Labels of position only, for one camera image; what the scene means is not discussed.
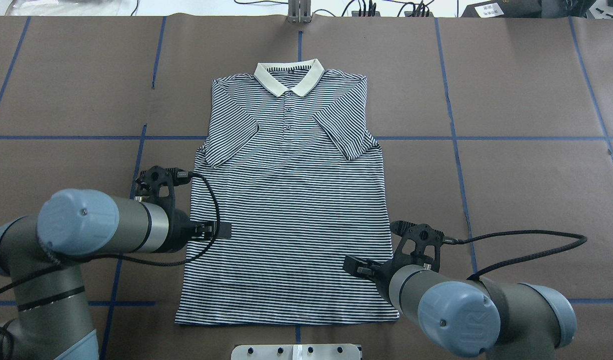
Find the white bracket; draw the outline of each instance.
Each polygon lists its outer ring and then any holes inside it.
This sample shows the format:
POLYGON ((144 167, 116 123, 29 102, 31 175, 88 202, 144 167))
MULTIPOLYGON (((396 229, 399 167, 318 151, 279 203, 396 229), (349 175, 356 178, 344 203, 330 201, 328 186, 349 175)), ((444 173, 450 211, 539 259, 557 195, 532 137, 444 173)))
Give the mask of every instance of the white bracket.
POLYGON ((311 23, 311 0, 288 0, 288 18, 293 24, 311 23))
POLYGON ((238 345, 231 360, 362 360, 355 344, 238 345))

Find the white collar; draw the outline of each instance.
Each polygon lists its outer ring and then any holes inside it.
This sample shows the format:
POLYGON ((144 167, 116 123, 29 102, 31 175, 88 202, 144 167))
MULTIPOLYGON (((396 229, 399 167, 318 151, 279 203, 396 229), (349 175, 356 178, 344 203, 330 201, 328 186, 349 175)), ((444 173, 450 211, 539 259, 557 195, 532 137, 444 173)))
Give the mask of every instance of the white collar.
POLYGON ((253 76, 260 82, 266 90, 278 98, 287 91, 293 91, 295 95, 304 97, 306 96, 320 81, 322 74, 324 74, 325 68, 322 67, 318 59, 300 61, 297 63, 258 63, 257 68, 253 76), (280 68, 289 70, 298 66, 311 66, 304 78, 295 85, 295 87, 289 89, 281 82, 275 79, 267 69, 280 68))

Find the shirt sleeve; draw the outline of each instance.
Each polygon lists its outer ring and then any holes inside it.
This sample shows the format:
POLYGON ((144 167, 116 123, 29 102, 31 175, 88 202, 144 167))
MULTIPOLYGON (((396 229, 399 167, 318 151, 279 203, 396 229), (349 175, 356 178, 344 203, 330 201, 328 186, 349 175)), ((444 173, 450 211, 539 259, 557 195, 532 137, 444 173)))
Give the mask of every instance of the shirt sleeve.
POLYGON ((353 86, 334 103, 313 116, 346 160, 361 157, 377 148, 378 142, 366 124, 367 78, 353 86))
POLYGON ((258 121, 242 109, 217 80, 213 81, 211 94, 204 158, 209 166, 217 168, 244 148, 260 127, 258 121))

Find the shirt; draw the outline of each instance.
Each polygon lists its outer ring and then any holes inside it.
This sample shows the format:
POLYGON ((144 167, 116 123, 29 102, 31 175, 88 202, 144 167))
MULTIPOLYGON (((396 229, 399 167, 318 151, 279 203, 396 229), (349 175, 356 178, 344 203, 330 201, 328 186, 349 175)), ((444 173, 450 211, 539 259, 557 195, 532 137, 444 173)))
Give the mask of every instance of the shirt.
MULTIPOLYGON (((212 84, 195 171, 210 183, 231 239, 186 264, 178 324, 395 321, 345 255, 391 259, 382 149, 366 128, 367 80, 317 59, 260 63, 212 84)), ((194 179, 191 219, 215 219, 194 179)), ((205 243, 187 246, 187 258, 205 243)))

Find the white mounting plate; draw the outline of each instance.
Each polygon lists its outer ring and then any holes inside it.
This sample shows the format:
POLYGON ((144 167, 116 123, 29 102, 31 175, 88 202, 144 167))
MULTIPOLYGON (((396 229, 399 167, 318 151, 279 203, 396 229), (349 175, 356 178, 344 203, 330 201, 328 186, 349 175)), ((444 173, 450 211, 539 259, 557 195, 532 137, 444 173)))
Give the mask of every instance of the white mounting plate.
POLYGON ((231 360, 362 360, 361 348, 354 344, 238 345, 231 360))

